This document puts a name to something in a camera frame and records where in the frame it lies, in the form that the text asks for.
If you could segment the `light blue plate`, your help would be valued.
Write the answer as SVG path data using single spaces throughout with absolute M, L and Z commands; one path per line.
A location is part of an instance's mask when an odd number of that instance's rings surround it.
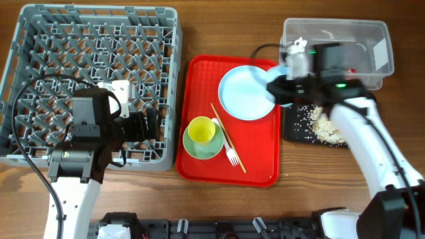
M 219 102 L 234 118 L 258 120 L 275 107 L 275 103 L 267 99 L 269 81 L 267 72 L 257 66 L 237 66 L 222 77 L 218 86 Z

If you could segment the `green saucer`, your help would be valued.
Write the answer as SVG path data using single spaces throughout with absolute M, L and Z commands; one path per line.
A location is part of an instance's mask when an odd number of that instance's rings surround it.
M 199 145 L 195 143 L 189 137 L 188 128 L 185 129 L 183 134 L 183 147 L 190 156 L 195 159 L 206 160 L 218 155 L 224 145 L 224 133 L 217 123 L 214 126 L 215 135 L 208 145 Z

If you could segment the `red sauce packet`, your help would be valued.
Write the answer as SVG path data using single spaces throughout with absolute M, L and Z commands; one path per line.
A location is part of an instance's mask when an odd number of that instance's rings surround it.
M 349 69 L 346 70 L 346 72 L 349 73 L 349 74 L 354 74 L 354 73 L 356 73 L 356 70 L 354 68 L 349 68 Z

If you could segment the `white plastic fork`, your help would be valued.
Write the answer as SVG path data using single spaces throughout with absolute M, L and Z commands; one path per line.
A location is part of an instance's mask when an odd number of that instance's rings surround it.
M 221 130 L 222 130 L 222 132 L 223 133 L 225 133 L 224 132 L 224 128 L 223 128 L 223 126 L 221 126 L 221 123 L 219 122 L 219 120 L 217 119 L 217 118 L 213 118 L 212 119 L 212 121 L 214 122 L 214 123 L 216 123 L 217 125 L 219 125 L 220 126 L 220 128 L 221 128 Z M 226 156 L 228 157 L 228 159 L 229 159 L 229 161 L 230 161 L 230 163 L 232 164 L 232 166 L 236 166 L 236 165 L 238 165 L 239 164 L 239 162 L 238 162 L 238 159 L 237 159 L 237 157 L 236 157 L 236 152 L 235 152 L 235 150 L 229 145 L 229 143 L 228 143 L 228 140 L 227 140 L 227 137 L 225 136 L 224 137 L 224 148 L 225 148 L 225 151 L 226 151 Z

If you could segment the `wooden chopstick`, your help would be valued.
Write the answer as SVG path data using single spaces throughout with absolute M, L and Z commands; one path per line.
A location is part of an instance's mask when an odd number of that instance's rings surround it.
M 211 108 L 212 108 L 212 110 L 213 110 L 213 112 L 214 112 L 214 114 L 215 114 L 215 116 L 216 116 L 216 118 L 219 120 L 219 122 L 221 123 L 221 126 L 223 126 L 223 128 L 224 128 L 224 135 L 227 137 L 227 140 L 228 140 L 228 143 L 229 143 L 229 145 L 235 150 L 235 152 L 236 152 L 236 157 L 237 157 L 237 159 L 238 159 L 238 162 L 239 162 L 239 165 L 240 165 L 240 167 L 241 167 L 241 169 L 242 169 L 242 171 L 243 171 L 243 173 L 244 174 L 246 174 L 247 173 L 247 170 L 246 170 L 246 168 L 245 168 L 245 166 L 244 166 L 244 164 L 243 164 L 243 162 L 241 161 L 241 159 L 240 159 L 240 157 L 239 157 L 239 155 L 238 155 L 238 153 L 237 153 L 237 151 L 236 151 L 236 149 L 235 149 L 235 147 L 234 147 L 234 145 L 233 145 L 233 142 L 232 142 L 232 140 L 231 140 L 231 138 L 230 138 L 230 136 L 229 136 L 229 134 L 228 134 L 228 132 L 227 132 L 227 130 L 226 130 L 226 128 L 225 128 L 225 126 L 224 126 L 224 124 L 223 124 L 223 122 L 222 122 L 222 120 L 221 120 L 221 118 L 220 118 L 220 116 L 219 116 L 219 114 L 218 114 L 218 112 L 217 112 L 217 110 L 216 110 L 216 108 L 215 108 L 215 106 L 213 105 L 213 103 L 211 103 Z

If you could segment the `light blue bowl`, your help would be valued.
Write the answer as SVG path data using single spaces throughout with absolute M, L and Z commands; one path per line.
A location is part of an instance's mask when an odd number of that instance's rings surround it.
M 274 66 L 271 67 L 270 69 L 268 69 L 267 71 L 265 71 L 264 75 L 261 77 L 261 82 L 263 84 L 264 90 L 265 90 L 265 97 L 266 99 L 273 103 L 271 101 L 271 95 L 268 93 L 268 91 L 266 90 L 266 84 L 271 82 L 272 80 L 274 80 L 275 78 L 279 77 L 279 76 L 283 76 L 286 75 L 286 79 L 287 79 L 287 73 L 288 73 L 288 68 L 284 65 L 279 65 L 279 66 Z M 288 104 L 288 105 L 279 105 L 283 108 L 287 108 L 289 106 L 291 106 L 292 104 Z

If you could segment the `white napkin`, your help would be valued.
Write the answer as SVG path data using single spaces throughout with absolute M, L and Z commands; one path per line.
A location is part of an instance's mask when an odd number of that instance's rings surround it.
M 304 51 L 305 50 L 305 46 L 307 44 L 307 40 L 303 39 L 302 37 L 298 38 L 297 40 L 295 40 L 294 42 L 294 46 L 300 50 L 300 51 Z

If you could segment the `yellow cup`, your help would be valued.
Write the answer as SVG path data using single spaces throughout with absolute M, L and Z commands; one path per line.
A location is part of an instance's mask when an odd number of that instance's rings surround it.
M 189 123 L 188 134 L 195 143 L 206 145 L 215 135 L 215 124 L 206 116 L 196 117 Z

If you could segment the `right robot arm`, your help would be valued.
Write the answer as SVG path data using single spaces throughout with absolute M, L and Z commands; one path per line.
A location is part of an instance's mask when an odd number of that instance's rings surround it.
M 316 44 L 308 62 L 302 43 L 281 48 L 285 65 L 268 80 L 272 102 L 317 104 L 340 131 L 369 188 L 361 213 L 319 213 L 327 238 L 423 238 L 424 177 L 407 161 L 384 126 L 377 104 L 359 79 L 347 79 L 343 47 Z

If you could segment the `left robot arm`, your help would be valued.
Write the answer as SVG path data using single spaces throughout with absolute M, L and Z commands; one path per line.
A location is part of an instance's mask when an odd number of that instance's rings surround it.
M 105 88 L 75 91 L 71 138 L 48 156 L 48 177 L 58 201 L 50 201 L 45 238 L 86 238 L 92 211 L 112 153 L 125 142 L 159 139 L 161 112 L 148 108 L 123 118 L 110 111 L 116 96 Z

